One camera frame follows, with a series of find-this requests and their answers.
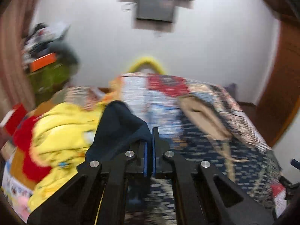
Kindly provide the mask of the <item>pile of clutter clothes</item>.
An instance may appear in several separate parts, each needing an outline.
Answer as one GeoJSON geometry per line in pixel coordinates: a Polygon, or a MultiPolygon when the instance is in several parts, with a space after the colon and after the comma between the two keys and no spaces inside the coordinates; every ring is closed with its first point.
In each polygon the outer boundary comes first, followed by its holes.
{"type": "Polygon", "coordinates": [[[63,59],[67,65],[78,66],[78,57],[65,41],[69,29],[70,24],[63,22],[52,26],[37,24],[24,42],[23,67],[27,68],[35,59],[50,53],[56,54],[56,57],[63,59]]]}

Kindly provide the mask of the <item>red cloth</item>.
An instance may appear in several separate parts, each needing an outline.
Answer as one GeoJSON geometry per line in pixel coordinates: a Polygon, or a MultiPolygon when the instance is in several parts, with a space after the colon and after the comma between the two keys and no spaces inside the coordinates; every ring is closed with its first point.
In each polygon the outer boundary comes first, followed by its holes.
{"type": "Polygon", "coordinates": [[[32,143],[33,128],[37,123],[38,118],[31,116],[20,122],[13,134],[13,143],[24,153],[24,161],[22,165],[23,174],[33,182],[40,182],[46,177],[52,167],[42,167],[36,164],[29,154],[29,149],[32,143]]]}

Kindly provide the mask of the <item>yellow cartoon blanket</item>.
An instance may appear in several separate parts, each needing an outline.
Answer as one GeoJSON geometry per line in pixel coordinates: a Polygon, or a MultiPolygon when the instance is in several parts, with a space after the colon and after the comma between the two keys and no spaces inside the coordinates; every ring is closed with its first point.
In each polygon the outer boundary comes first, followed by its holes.
{"type": "Polygon", "coordinates": [[[43,114],[33,128],[29,154],[33,161],[51,170],[35,186],[28,208],[34,211],[76,173],[94,141],[105,109],[98,103],[86,110],[71,103],[61,103],[43,114]]]}

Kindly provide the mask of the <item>colourful patchwork bedspread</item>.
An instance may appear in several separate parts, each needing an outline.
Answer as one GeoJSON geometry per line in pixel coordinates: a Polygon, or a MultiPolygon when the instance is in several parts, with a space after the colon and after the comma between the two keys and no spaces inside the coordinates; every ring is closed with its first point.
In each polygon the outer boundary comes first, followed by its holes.
{"type": "MultiPolygon", "coordinates": [[[[186,155],[204,140],[225,162],[225,175],[262,205],[278,224],[272,185],[280,170],[272,150],[233,97],[222,87],[181,77],[127,74],[113,101],[123,102],[170,149],[186,155]]],[[[129,193],[123,224],[177,224],[171,181],[149,179],[150,191],[129,193]]]]}

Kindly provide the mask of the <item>red shoe box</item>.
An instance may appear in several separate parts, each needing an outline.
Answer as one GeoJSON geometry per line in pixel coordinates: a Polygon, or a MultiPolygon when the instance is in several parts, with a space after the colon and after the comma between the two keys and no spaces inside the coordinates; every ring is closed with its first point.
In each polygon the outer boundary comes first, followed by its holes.
{"type": "Polygon", "coordinates": [[[13,136],[16,128],[26,116],[27,110],[23,104],[16,104],[2,119],[1,121],[1,133],[4,136],[13,136]]]}

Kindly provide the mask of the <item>brown wooden door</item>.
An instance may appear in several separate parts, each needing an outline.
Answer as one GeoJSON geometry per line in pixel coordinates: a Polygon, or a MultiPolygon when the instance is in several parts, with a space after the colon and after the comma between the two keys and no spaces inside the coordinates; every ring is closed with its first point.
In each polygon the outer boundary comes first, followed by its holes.
{"type": "Polygon", "coordinates": [[[278,17],[274,64],[256,108],[255,123],[273,147],[299,110],[299,0],[263,0],[278,17]]]}

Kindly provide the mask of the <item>green storage box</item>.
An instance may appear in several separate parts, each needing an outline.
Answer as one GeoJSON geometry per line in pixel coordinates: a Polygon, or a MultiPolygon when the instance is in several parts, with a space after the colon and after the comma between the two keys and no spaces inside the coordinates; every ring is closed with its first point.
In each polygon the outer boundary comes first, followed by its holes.
{"type": "Polygon", "coordinates": [[[48,101],[56,92],[62,90],[76,70],[76,66],[59,60],[27,74],[33,88],[36,106],[48,101]]]}

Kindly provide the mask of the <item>orange box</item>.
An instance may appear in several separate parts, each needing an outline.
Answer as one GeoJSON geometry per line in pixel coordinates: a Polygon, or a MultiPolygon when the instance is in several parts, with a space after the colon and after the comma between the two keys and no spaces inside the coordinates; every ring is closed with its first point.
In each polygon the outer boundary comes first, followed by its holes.
{"type": "Polygon", "coordinates": [[[39,70],[45,66],[48,66],[54,62],[56,62],[56,53],[47,54],[43,57],[40,57],[40,58],[34,60],[30,64],[30,66],[29,66],[30,72],[37,71],[37,70],[39,70]]]}

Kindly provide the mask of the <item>pink striped curtain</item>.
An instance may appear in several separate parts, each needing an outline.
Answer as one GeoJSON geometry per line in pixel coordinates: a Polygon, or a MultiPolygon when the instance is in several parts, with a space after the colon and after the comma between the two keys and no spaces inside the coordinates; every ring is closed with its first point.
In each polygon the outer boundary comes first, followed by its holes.
{"type": "Polygon", "coordinates": [[[23,70],[22,50],[38,0],[1,2],[1,116],[15,104],[35,106],[33,88],[23,70]]]}

